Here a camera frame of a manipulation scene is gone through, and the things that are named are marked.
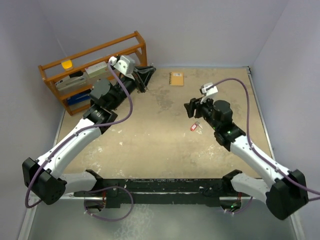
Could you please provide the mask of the red plastic key tag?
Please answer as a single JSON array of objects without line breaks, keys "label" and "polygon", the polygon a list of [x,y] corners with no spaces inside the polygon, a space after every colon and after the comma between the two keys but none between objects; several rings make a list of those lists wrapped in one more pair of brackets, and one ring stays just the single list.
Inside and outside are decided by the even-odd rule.
[{"label": "red plastic key tag", "polygon": [[196,128],[198,127],[198,125],[196,123],[194,123],[191,127],[190,127],[190,131],[194,131]]}]

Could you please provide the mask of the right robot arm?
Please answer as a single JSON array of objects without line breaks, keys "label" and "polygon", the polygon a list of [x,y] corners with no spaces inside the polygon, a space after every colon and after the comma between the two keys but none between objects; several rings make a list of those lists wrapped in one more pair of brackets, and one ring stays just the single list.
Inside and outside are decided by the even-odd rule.
[{"label": "right robot arm", "polygon": [[218,144],[241,158],[260,177],[256,179],[234,170],[222,183],[226,195],[247,194],[264,203],[279,220],[285,220],[309,202],[304,174],[282,166],[254,145],[233,122],[233,111],[227,101],[208,99],[202,102],[192,98],[184,108],[189,118],[203,118],[213,128]]}]

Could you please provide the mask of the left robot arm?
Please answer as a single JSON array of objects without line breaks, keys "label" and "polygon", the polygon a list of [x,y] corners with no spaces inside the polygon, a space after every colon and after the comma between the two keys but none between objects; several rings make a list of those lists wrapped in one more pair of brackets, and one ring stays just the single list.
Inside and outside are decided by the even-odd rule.
[{"label": "left robot arm", "polygon": [[27,158],[22,163],[24,184],[27,187],[24,204],[31,209],[37,204],[29,203],[31,193],[39,202],[51,205],[64,194],[88,192],[98,196],[103,184],[95,172],[64,174],[72,160],[91,142],[102,136],[112,125],[126,121],[133,113],[131,93],[138,89],[146,91],[155,73],[154,66],[108,67],[116,84],[108,79],[98,80],[90,92],[91,106],[77,125],[52,149],[37,159]]}]

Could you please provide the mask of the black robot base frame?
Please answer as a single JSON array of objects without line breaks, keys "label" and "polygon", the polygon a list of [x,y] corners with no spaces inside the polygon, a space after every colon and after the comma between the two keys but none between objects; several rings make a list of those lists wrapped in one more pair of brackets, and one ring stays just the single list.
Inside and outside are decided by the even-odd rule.
[{"label": "black robot base frame", "polygon": [[100,198],[105,208],[122,204],[205,205],[235,212],[246,195],[232,189],[223,178],[103,178],[89,170],[97,182],[91,190],[76,191],[75,197]]}]

